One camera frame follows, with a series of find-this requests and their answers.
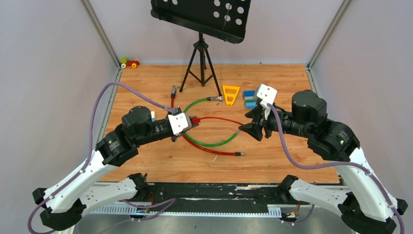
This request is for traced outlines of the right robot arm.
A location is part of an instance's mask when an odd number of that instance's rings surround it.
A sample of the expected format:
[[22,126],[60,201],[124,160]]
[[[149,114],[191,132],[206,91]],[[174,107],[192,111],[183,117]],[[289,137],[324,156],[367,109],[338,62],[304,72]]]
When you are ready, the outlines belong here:
[[396,228],[405,232],[402,215],[408,204],[393,197],[370,167],[360,142],[344,123],[330,120],[327,103],[311,90],[292,96],[292,110],[277,109],[270,88],[257,89],[256,107],[246,114],[251,122],[239,129],[256,140],[278,132],[282,148],[287,150],[286,134],[307,139],[307,145],[333,167],[344,179],[348,191],[330,190],[287,175],[278,185],[283,203],[303,201],[336,215],[359,234],[392,234]]

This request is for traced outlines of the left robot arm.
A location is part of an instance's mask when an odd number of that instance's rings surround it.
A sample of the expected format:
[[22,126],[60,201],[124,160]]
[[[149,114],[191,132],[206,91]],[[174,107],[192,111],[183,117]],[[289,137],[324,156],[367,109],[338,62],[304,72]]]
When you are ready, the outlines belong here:
[[149,196],[146,174],[132,174],[101,189],[92,186],[138,155],[138,147],[166,138],[175,141],[197,127],[199,122],[197,117],[181,111],[153,121],[149,108],[133,107],[122,117],[121,124],[96,144],[90,158],[82,165],[55,186],[33,191],[35,203],[43,208],[40,213],[42,224],[55,231],[63,231],[102,206],[127,199],[146,200]]

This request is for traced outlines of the red padlock with thin cable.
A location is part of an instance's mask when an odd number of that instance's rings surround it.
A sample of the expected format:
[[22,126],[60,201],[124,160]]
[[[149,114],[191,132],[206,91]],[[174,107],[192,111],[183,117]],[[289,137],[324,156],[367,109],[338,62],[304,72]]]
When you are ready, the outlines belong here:
[[204,120],[204,119],[217,119],[217,120],[223,120],[223,121],[232,122],[232,123],[235,123],[235,124],[238,124],[238,125],[242,125],[241,122],[238,122],[238,121],[235,121],[235,120],[232,120],[232,119],[228,119],[228,118],[224,118],[224,117],[212,117],[212,116],[195,117],[191,120],[191,123],[192,124],[199,124],[201,122],[201,120]]

